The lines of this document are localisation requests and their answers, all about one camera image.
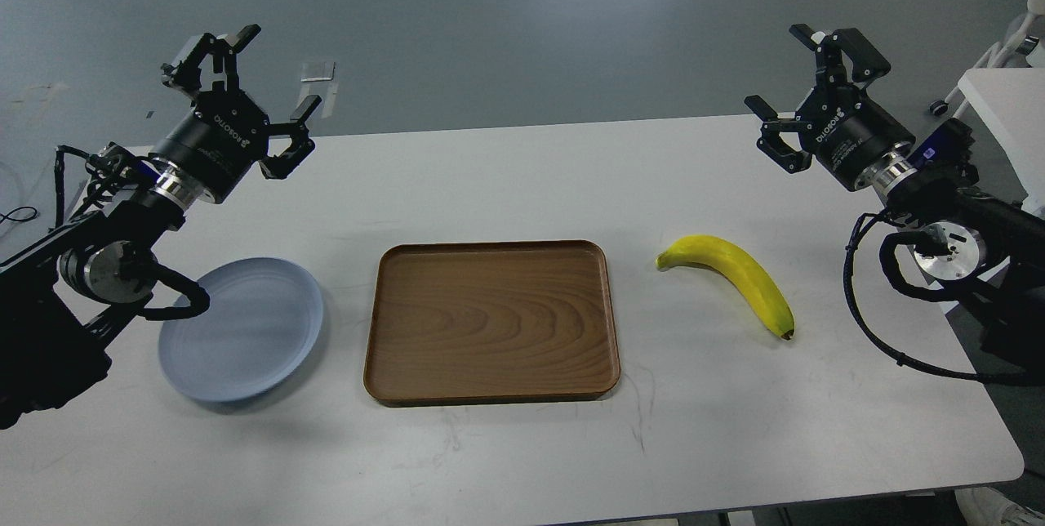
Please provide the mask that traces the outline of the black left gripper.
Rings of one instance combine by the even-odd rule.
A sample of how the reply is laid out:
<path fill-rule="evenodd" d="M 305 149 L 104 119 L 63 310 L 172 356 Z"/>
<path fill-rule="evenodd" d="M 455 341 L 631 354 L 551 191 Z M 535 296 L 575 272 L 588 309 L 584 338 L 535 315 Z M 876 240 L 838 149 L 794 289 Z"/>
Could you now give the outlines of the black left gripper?
<path fill-rule="evenodd" d="M 316 148 L 307 121 L 321 96 L 306 95 L 286 122 L 268 124 L 265 111 L 240 87 L 238 54 L 260 31 L 250 24 L 232 36 L 198 35 L 172 62 L 161 65 L 163 86 L 186 95 L 193 106 L 149 156 L 198 180 L 209 203 L 223 203 L 254 163 L 260 161 L 265 179 L 286 180 Z M 216 76 L 209 90 L 202 83 L 206 61 Z M 273 136 L 286 136 L 291 143 L 266 155 L 265 138 Z"/>

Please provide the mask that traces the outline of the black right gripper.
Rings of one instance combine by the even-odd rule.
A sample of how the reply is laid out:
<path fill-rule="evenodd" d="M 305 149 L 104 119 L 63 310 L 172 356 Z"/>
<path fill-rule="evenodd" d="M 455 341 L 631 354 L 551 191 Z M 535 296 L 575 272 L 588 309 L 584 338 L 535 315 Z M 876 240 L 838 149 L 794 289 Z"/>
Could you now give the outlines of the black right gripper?
<path fill-rule="evenodd" d="M 795 118 L 783 118 L 759 95 L 744 105 L 761 121 L 754 146 L 792 175 L 807 170 L 813 157 L 847 190 L 866 187 L 863 171 L 889 153 L 906 153 L 915 136 L 866 95 L 870 83 L 892 71 L 859 29 L 825 33 L 805 24 L 789 27 L 814 54 L 813 87 L 796 109 Z M 783 134 L 798 134 L 800 148 L 784 142 Z"/>

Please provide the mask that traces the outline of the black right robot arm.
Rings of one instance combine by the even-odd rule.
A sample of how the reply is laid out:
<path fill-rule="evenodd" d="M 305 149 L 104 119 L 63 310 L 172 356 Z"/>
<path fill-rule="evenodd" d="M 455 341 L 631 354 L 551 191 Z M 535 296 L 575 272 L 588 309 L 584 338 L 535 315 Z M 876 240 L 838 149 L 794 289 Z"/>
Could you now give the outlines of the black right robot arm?
<path fill-rule="evenodd" d="M 883 209 L 858 218 L 843 264 L 847 308 L 859 328 L 900 366 L 982 384 L 1043 384 L 1043 221 L 978 187 L 971 128 L 951 118 L 922 144 L 867 94 L 891 64 L 858 29 L 789 29 L 814 54 L 815 82 L 793 117 L 761 96 L 745 99 L 761 120 L 757 146 L 786 171 L 818 162 L 850 192 L 870 188 Z M 878 262 L 899 294 L 959 303 L 979 322 L 981 349 L 1016 372 L 940 368 L 888 345 L 870 330 L 852 287 L 859 243 L 877 224 L 895 227 Z"/>

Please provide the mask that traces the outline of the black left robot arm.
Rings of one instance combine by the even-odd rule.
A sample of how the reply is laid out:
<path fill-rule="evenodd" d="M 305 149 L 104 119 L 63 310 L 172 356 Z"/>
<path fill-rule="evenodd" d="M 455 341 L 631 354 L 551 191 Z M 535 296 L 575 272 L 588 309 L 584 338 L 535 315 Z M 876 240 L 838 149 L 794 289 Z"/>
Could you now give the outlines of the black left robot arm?
<path fill-rule="evenodd" d="M 104 380 L 108 346 L 131 321 L 204 314 L 208 292 L 160 264 L 154 244 L 198 201 L 224 202 L 253 167 L 283 180 L 314 153 L 307 121 L 320 96 L 273 122 L 240 87 L 238 55 L 259 31 L 198 35 L 162 65 L 162 83 L 190 109 L 148 154 L 56 147 L 55 224 L 2 264 L 3 429 Z"/>

